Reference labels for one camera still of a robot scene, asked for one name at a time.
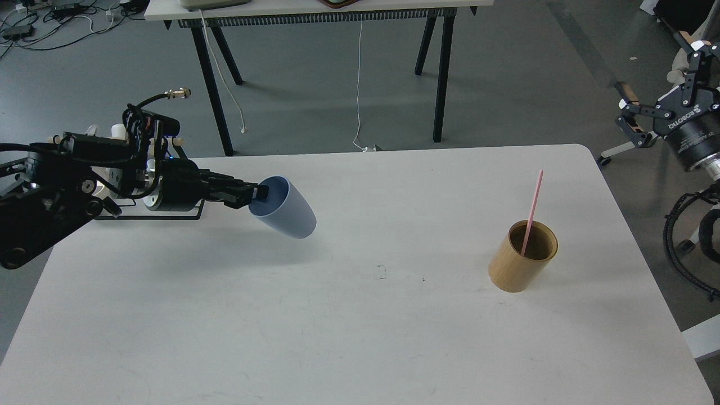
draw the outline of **pink straw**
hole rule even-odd
[[[538,203],[538,194],[540,193],[540,183],[542,183],[542,170],[538,176],[538,184],[535,186],[535,195],[533,196],[533,205],[530,207],[530,216],[528,217],[528,225],[525,229],[525,239],[523,239],[523,248],[520,250],[520,255],[525,257],[525,248],[528,247],[528,239],[530,238],[530,228],[533,225],[533,216],[535,215],[535,205]]]

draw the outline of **caster wheel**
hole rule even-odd
[[[690,252],[693,251],[694,248],[695,248],[695,244],[687,239],[684,241],[681,241],[675,247],[675,249],[678,251],[678,254],[680,254],[680,256],[685,256],[685,255],[689,254]]]
[[[606,157],[603,157],[603,155],[600,155],[600,156],[598,157],[598,160],[596,160],[596,161],[597,161],[598,164],[601,165],[601,166],[607,166],[608,163],[610,163],[611,161],[613,161],[613,159],[612,159],[612,158],[606,158]]]

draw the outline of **light blue cup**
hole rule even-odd
[[[268,186],[265,200],[253,200],[250,212],[270,228],[292,238],[307,238],[315,230],[317,219],[312,208],[292,183],[283,176],[269,177],[260,185]]]

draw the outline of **black table leg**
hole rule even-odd
[[[435,21],[438,17],[428,17],[425,22],[425,31],[423,32],[423,42],[420,43],[420,52],[418,53],[418,62],[415,64],[415,75],[420,76],[423,74],[423,66],[425,65],[425,57],[428,55],[428,48],[430,48],[430,39],[433,37],[433,30],[435,30]]]
[[[440,45],[440,71],[438,73],[438,96],[435,101],[435,125],[433,125],[433,142],[440,142],[443,135],[443,118],[445,115],[445,93],[448,89],[448,70],[450,68],[450,48],[452,47],[452,29],[455,17],[444,17],[443,39]]]
[[[233,75],[235,84],[242,86],[243,77],[240,76],[238,65],[235,65],[235,59],[233,58],[233,54],[230,53],[230,47],[228,47],[228,42],[225,40],[225,36],[222,34],[222,28],[211,27],[210,29],[212,30],[212,34],[215,36],[217,46],[220,47],[220,52],[222,53],[222,57],[225,59],[225,63],[228,65],[228,69],[230,69],[230,74]]]
[[[205,45],[205,37],[202,34],[201,27],[190,29],[192,31],[192,39],[195,42],[195,50],[197,50],[197,58],[200,61],[200,69],[202,77],[205,79],[207,87],[207,95],[210,96],[210,105],[212,106],[212,114],[215,116],[215,124],[217,131],[220,133],[220,141],[222,149],[226,156],[235,154],[233,150],[233,142],[228,132],[228,123],[225,122],[225,113],[222,111],[222,103],[220,103],[220,95],[217,93],[217,84],[215,83],[215,75],[212,72],[210,64],[210,56],[207,54],[207,46]]]

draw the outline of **brown object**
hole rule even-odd
[[[487,266],[487,273],[498,288],[509,293],[525,290],[557,253],[557,238],[550,228],[533,221],[525,257],[520,255],[528,221],[516,222]]]
[[[318,0],[320,3],[330,7],[331,9],[339,9],[341,7],[349,6],[358,0],[345,0],[341,3],[330,3],[328,0]]]

